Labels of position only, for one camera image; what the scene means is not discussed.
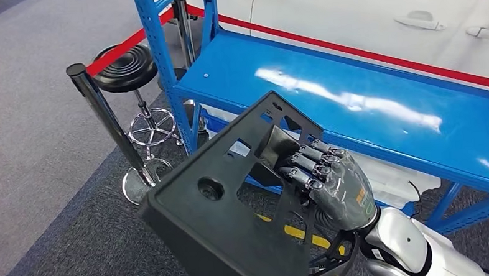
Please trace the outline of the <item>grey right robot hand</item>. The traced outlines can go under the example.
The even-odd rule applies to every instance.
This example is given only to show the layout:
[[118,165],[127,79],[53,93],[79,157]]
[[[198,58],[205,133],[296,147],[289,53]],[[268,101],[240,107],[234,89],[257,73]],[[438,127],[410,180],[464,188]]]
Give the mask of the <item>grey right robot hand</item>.
[[323,223],[354,231],[368,227],[378,217],[367,176],[343,148],[315,139],[286,157],[277,171],[307,193]]

